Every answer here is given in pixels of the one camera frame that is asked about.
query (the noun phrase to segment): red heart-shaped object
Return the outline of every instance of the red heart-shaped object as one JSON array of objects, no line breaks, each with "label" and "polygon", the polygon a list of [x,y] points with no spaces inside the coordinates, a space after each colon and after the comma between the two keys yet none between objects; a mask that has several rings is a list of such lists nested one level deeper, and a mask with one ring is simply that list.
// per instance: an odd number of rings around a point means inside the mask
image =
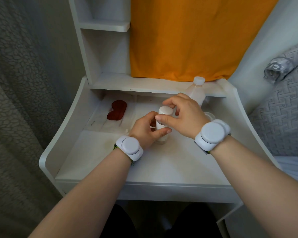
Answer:
[{"label": "red heart-shaped object", "polygon": [[123,100],[116,100],[111,104],[113,111],[107,114],[108,120],[121,120],[125,114],[127,103]]}]

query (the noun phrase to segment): clear plastic bottle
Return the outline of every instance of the clear plastic bottle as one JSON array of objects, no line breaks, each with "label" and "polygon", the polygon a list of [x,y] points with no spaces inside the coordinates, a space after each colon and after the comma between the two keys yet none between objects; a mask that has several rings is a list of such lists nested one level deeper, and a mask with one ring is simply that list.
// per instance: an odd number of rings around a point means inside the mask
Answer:
[{"label": "clear plastic bottle", "polygon": [[[159,108],[159,114],[165,114],[165,115],[172,115],[173,109],[168,106],[162,106]],[[156,121],[156,130],[167,127],[166,124],[161,123],[160,121]],[[156,140],[157,144],[164,144],[167,141],[168,135],[165,135],[158,140]]]},{"label": "clear plastic bottle", "polygon": [[194,78],[193,84],[185,91],[186,95],[188,95],[191,99],[197,101],[199,106],[202,105],[205,99],[205,93],[202,87],[204,82],[205,78],[197,76]]}]

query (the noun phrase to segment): white wrist device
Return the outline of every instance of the white wrist device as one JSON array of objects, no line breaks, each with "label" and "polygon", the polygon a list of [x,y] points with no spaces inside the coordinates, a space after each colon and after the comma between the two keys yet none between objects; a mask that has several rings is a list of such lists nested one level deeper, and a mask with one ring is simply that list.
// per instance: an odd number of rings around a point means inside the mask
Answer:
[{"label": "white wrist device", "polygon": [[206,152],[211,151],[231,132],[230,126],[223,120],[215,119],[203,125],[201,132],[195,136],[195,143]]},{"label": "white wrist device", "polygon": [[144,153],[144,150],[139,144],[139,141],[134,137],[128,135],[121,136],[116,145],[120,148],[132,161],[137,161]]}]

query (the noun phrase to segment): person's right hand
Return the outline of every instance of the person's right hand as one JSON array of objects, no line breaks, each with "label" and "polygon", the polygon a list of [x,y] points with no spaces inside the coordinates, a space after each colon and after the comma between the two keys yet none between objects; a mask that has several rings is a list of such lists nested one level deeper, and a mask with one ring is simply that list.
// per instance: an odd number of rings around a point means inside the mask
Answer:
[{"label": "person's right hand", "polygon": [[170,108],[177,107],[175,115],[179,118],[169,115],[156,115],[155,119],[191,139],[195,139],[203,125],[210,122],[198,103],[183,93],[178,93],[176,96],[164,100],[163,105]]}]

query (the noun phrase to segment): person's left hand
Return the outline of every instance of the person's left hand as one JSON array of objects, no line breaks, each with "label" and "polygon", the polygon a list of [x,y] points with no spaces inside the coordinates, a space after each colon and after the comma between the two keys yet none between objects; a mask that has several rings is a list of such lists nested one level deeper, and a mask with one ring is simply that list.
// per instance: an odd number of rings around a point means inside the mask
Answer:
[{"label": "person's left hand", "polygon": [[161,128],[159,130],[152,130],[150,126],[156,126],[155,116],[157,112],[151,111],[142,118],[136,120],[129,136],[134,137],[139,141],[140,146],[145,150],[150,147],[155,140],[165,136],[172,131],[171,128]]}]

